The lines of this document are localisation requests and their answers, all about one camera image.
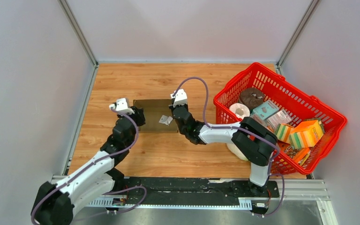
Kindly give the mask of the brown cardboard box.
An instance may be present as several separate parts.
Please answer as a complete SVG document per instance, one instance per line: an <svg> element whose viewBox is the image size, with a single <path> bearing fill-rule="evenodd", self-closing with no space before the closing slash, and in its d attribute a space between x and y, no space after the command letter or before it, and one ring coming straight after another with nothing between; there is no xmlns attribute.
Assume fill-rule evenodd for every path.
<svg viewBox="0 0 360 225"><path fill-rule="evenodd" d="M133 105L143 108L146 124L139 127L141 133L177 133L178 127L174 120L169 126L158 121L162 115L172 116L169 105L170 99L138 99L133 100Z"/></svg>

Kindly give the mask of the small white packet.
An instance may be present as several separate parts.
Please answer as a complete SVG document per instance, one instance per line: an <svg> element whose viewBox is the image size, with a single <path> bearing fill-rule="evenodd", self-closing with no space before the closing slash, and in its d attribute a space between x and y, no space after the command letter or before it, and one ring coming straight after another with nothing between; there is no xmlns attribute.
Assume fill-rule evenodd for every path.
<svg viewBox="0 0 360 225"><path fill-rule="evenodd" d="M173 120L173 117L162 115L158 122L160 124L164 124L164 125L169 126L171 124L172 120Z"/></svg>

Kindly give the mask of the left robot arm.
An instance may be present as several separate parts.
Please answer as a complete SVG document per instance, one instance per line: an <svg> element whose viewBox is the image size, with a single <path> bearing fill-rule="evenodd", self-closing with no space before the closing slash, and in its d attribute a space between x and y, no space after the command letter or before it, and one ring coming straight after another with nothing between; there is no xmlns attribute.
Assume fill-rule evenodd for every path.
<svg viewBox="0 0 360 225"><path fill-rule="evenodd" d="M95 156L71 175L39 187L30 214L32 224L69 225L97 197L108 192L117 195L124 190L123 174L115 167L135 145L139 127L146 119L143 108L136 106L121 110L118 104L113 104L111 110L118 119Z"/></svg>

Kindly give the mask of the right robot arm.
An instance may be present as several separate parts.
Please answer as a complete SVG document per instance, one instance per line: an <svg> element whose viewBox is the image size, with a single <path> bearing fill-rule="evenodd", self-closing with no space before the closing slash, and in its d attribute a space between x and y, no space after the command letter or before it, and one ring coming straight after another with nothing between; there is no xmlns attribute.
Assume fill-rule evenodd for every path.
<svg viewBox="0 0 360 225"><path fill-rule="evenodd" d="M234 144L251 163L248 189L254 196L267 191L271 162L279 153L277 137L251 117L232 124L209 124L196 120L188 105L169 106L179 132L195 145Z"/></svg>

